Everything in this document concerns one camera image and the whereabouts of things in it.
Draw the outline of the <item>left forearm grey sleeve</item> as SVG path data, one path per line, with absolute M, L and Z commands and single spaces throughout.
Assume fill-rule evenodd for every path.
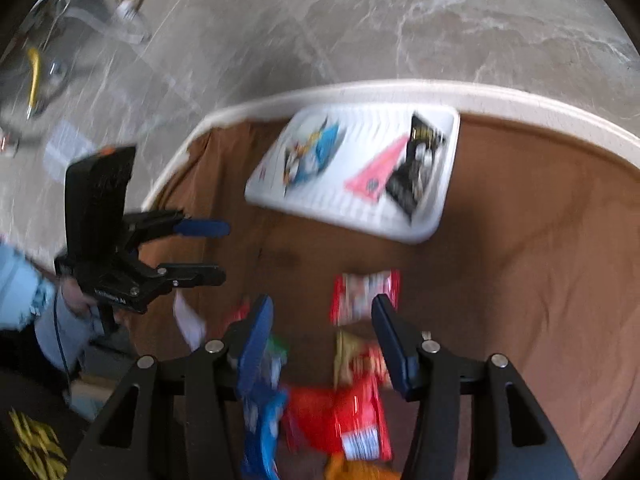
M 67 333 L 58 327 L 55 308 L 62 304 L 58 283 L 46 278 L 13 246 L 1 244 L 1 328 L 32 328 L 37 348 L 58 370 L 72 370 L 90 341 L 91 330 Z

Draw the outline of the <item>person's left hand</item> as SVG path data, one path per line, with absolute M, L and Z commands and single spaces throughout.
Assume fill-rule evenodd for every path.
M 77 281 L 70 276 L 61 278 L 58 283 L 58 293 L 62 304 L 55 308 L 55 316 L 58 319 L 58 327 L 64 332 L 79 332 L 91 330 L 96 334 L 116 332 L 119 325 L 124 322 L 124 315 L 114 315 L 114 325 L 110 322 L 103 323 L 98 309 L 98 300 L 82 292 Z

